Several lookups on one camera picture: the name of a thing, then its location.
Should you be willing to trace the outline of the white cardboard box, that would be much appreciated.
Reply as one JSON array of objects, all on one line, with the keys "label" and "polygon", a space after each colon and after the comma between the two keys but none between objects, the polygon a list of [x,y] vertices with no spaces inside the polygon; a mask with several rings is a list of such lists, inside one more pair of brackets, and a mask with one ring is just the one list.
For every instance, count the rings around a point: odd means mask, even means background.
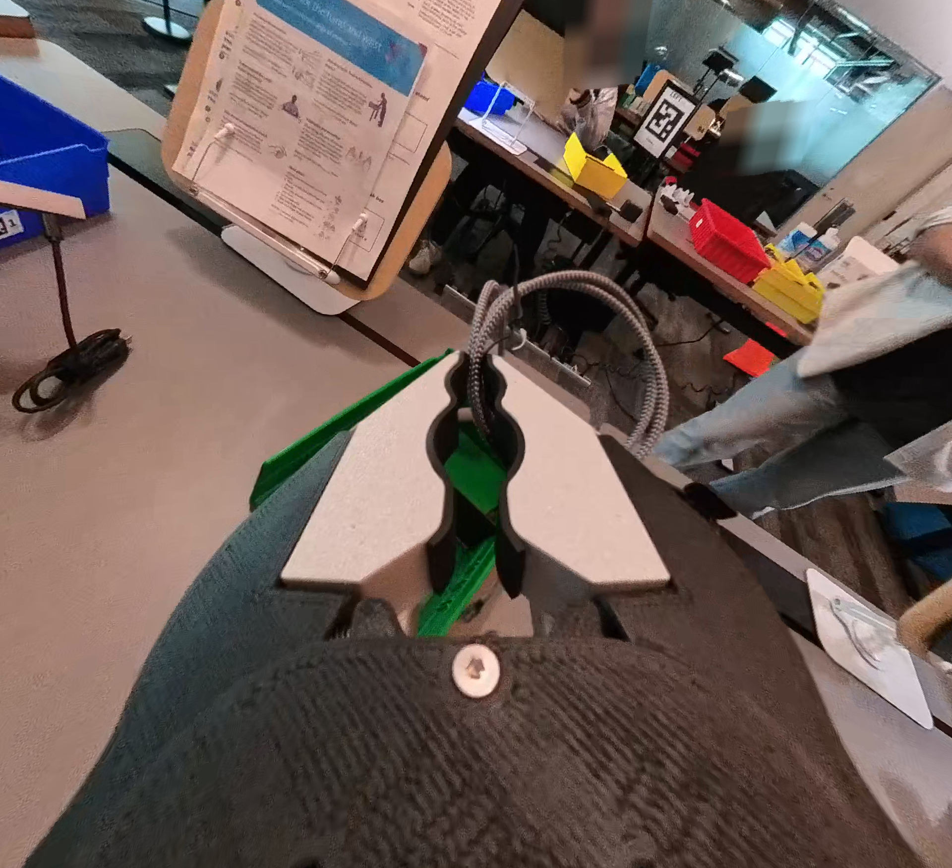
[{"label": "white cardboard box", "polygon": [[887,275],[898,269],[891,256],[861,237],[854,237],[817,273],[824,290],[839,289],[851,283]]}]

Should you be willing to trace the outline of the red plastic bin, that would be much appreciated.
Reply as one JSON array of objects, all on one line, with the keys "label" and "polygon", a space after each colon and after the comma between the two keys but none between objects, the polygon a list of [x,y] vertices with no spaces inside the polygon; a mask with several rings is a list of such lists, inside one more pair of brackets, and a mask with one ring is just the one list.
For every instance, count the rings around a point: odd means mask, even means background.
[{"label": "red plastic bin", "polygon": [[745,285],[751,285],[771,266],[754,231],[705,197],[688,227],[695,252]]}]

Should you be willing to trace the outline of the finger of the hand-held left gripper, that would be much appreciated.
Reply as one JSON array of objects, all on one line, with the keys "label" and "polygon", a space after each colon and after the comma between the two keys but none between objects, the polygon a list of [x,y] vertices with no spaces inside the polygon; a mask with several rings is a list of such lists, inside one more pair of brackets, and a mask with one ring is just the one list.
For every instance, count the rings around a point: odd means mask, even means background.
[{"label": "finger of the hand-held left gripper", "polygon": [[57,217],[86,219],[82,200],[42,188],[1,181],[1,204],[20,211],[52,214]]}]

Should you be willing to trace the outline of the green plastic bin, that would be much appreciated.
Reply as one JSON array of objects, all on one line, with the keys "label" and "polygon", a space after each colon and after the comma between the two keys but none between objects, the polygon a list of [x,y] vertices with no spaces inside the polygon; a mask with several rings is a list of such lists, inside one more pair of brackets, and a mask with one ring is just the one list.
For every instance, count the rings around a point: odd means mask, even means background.
[{"label": "green plastic bin", "polygon": [[[450,353],[446,350],[411,366],[268,457],[252,487],[249,511],[255,511],[336,435],[351,431]],[[488,604],[477,597],[494,570],[498,494],[504,468],[480,433],[473,426],[462,424],[457,446],[446,459],[446,472],[455,491],[456,562],[446,589],[423,600],[417,636],[448,636],[454,630],[473,630],[476,617],[488,612]]]}]

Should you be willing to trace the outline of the black braided cable orange plugs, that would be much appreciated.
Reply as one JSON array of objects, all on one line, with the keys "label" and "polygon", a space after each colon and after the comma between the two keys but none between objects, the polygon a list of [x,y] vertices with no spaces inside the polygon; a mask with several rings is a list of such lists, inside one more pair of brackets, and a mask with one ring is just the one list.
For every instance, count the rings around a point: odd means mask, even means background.
[{"label": "black braided cable orange plugs", "polygon": [[120,328],[102,329],[78,338],[69,304],[60,216],[44,211],[40,217],[44,239],[52,252],[66,349],[12,393],[10,403],[13,409],[30,416],[57,409],[84,394],[89,387],[101,383],[125,364],[132,348],[130,337]]}]

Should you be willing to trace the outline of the white stand base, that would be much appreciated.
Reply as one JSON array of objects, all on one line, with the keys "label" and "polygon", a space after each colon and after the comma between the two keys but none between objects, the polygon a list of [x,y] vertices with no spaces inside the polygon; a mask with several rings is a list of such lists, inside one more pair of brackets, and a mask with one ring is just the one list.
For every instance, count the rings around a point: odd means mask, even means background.
[{"label": "white stand base", "polygon": [[336,274],[325,277],[326,267],[280,238],[259,236],[233,223],[223,228],[221,237],[232,251],[317,314],[341,315],[360,303],[341,290]]}]

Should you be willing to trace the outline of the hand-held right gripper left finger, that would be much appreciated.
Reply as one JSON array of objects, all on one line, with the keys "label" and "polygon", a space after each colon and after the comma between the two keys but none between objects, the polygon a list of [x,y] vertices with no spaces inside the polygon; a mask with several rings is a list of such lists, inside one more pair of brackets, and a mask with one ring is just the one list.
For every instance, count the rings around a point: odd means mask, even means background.
[{"label": "hand-held right gripper left finger", "polygon": [[316,591],[433,591],[446,582],[453,498],[437,428],[455,428],[451,353],[359,422],[281,573]]}]

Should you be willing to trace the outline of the small blue plastic bin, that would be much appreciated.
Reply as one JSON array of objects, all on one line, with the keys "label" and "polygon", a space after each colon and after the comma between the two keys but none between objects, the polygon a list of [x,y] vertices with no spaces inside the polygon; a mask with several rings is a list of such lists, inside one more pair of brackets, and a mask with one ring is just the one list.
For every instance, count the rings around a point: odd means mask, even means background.
[{"label": "small blue plastic bin", "polygon": [[475,83],[463,109],[477,117],[504,116],[516,103],[516,96],[502,85],[482,77]]}]

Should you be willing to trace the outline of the framed tag sign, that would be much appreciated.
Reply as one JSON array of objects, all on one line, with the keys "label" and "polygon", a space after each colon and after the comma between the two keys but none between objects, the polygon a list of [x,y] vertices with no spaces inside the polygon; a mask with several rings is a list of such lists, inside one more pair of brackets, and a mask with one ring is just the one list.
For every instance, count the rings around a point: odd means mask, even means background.
[{"label": "framed tag sign", "polygon": [[699,101],[677,81],[666,80],[649,103],[632,138],[633,146],[660,160],[684,135],[685,126],[699,106]]}]

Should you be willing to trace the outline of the laminated exercise sheet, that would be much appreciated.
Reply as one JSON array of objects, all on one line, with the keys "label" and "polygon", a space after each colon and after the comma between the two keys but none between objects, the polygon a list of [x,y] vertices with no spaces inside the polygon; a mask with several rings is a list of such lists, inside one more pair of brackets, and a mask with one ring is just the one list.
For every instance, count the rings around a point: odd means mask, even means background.
[{"label": "laminated exercise sheet", "polygon": [[427,46],[353,0],[227,0],[220,22],[176,168],[331,265],[368,223]]}]

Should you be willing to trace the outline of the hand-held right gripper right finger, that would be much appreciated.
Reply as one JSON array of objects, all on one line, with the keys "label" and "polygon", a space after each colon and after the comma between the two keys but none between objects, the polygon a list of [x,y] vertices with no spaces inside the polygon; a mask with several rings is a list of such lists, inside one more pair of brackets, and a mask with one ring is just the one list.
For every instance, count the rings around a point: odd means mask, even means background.
[{"label": "hand-held right gripper right finger", "polygon": [[654,591],[671,576],[600,437],[510,362],[482,369],[489,440],[506,468],[495,564],[513,599]]}]

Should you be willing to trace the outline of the white power strip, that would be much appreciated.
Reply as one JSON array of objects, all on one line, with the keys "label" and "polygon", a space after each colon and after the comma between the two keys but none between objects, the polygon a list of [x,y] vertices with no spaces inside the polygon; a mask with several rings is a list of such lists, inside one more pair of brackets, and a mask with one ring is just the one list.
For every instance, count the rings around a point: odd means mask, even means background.
[{"label": "white power strip", "polygon": [[560,361],[528,339],[511,352],[517,360],[577,396],[587,393],[591,388],[591,379],[580,374],[575,366]]}]

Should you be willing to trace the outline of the yellow plastic bin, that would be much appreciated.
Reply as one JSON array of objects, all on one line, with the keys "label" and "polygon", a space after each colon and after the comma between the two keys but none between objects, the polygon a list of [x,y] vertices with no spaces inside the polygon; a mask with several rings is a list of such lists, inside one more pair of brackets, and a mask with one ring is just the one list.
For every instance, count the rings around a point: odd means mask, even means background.
[{"label": "yellow plastic bin", "polygon": [[574,185],[604,201],[612,200],[628,181],[624,167],[611,151],[603,158],[592,155],[575,133],[565,142],[563,160]]},{"label": "yellow plastic bin", "polygon": [[770,265],[757,275],[752,290],[799,323],[814,323],[822,312],[825,287],[795,259],[783,258],[774,245],[767,244],[765,252]]}]

